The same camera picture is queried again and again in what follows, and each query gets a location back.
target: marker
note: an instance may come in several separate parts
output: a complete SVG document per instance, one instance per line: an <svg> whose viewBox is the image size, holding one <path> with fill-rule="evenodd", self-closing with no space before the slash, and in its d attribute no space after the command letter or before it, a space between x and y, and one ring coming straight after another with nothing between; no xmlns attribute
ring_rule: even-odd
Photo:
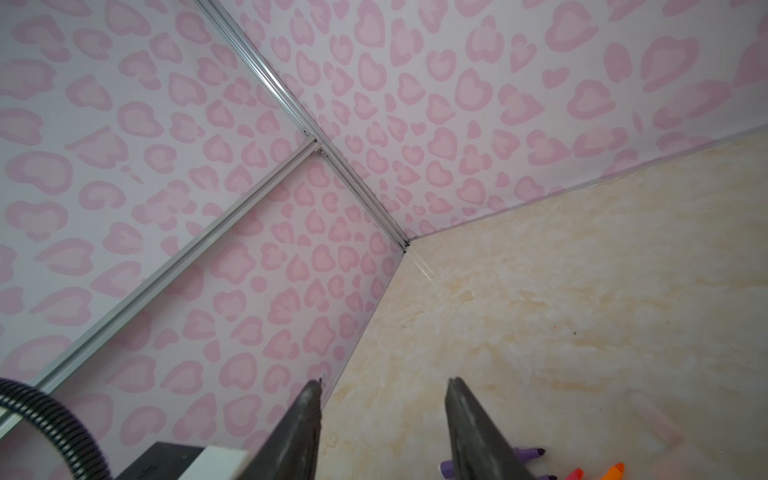
<svg viewBox="0 0 768 480"><path fill-rule="evenodd" d="M440 462L440 474L446 480L448 480L448 478L455 477L456 472L453 471L453 460L445 460L444 462Z"/></svg>
<svg viewBox="0 0 768 480"><path fill-rule="evenodd" d="M517 447L513 447L512 451L515 453L515 457L520 460L520 463L528 463L531 460L535 460L537 458L542 457L547 451L544 449L519 449ZM453 470L453 460L445 460L444 462L440 462L440 474L443 478L453 478L455 476L455 472ZM554 475L545 475L541 477L541 480L545 480L548 478L548 480L557 480L557 477L554 477Z"/></svg>
<svg viewBox="0 0 768 480"><path fill-rule="evenodd" d="M546 453L544 449L519 449L513 447L512 451L515 452L515 456L520 460L520 463L526 464L531 460L535 460L543 456Z"/></svg>
<svg viewBox="0 0 768 480"><path fill-rule="evenodd" d="M584 476L584 470L581 468L576 468L573 472L569 473L567 477L565 477L565 480L581 480L581 477Z"/></svg>
<svg viewBox="0 0 768 480"><path fill-rule="evenodd" d="M601 480L621 480L624 477L624 464L617 463L608 469L608 473L603 475Z"/></svg>

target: beige marble surface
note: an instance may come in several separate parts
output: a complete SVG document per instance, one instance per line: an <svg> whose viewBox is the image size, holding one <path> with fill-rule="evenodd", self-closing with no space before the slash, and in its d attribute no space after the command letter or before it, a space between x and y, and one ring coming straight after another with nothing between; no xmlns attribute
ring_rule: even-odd
<svg viewBox="0 0 768 480"><path fill-rule="evenodd" d="M665 480L768 477L766 152L761 134L415 241L323 413L319 478L441 478L451 376L548 449L537 475L656 478L687 450L705 471Z"/></svg>

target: pink leopard print wall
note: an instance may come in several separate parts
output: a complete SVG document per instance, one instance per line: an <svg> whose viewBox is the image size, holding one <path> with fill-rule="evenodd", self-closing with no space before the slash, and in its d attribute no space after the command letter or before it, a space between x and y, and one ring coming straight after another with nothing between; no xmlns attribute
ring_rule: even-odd
<svg viewBox="0 0 768 480"><path fill-rule="evenodd" d="M0 376L27 381L303 138L189 6L0 10Z"/></svg>
<svg viewBox="0 0 768 480"><path fill-rule="evenodd" d="M115 474L158 440L258 449L308 379L331 393L401 255L331 170L308 161L57 397ZM0 441L3 480L65 474L39 435Z"/></svg>
<svg viewBox="0 0 768 480"><path fill-rule="evenodd" d="M760 0L222 0L411 237L768 123Z"/></svg>

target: orange marker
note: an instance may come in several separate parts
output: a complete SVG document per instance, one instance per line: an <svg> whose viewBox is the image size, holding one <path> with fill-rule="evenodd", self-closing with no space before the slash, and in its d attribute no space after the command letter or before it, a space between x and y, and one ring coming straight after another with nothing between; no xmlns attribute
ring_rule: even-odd
<svg viewBox="0 0 768 480"><path fill-rule="evenodd" d="M576 468L573 472L568 474L567 477L565 477L565 480L581 480L581 477L584 476L584 470L581 468Z"/></svg>
<svg viewBox="0 0 768 480"><path fill-rule="evenodd" d="M621 480L623 476L624 476L624 464L617 463L616 465L608 469L608 473L603 475L603 478L601 478L601 480Z"/></svg>

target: black hose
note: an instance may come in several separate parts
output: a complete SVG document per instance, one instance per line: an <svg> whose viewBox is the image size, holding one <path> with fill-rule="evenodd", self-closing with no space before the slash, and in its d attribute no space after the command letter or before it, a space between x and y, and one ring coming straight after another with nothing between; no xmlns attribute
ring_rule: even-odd
<svg viewBox="0 0 768 480"><path fill-rule="evenodd" d="M35 387L0 379L0 407L21 415L58 449L74 480L110 480L96 441L67 407Z"/></svg>

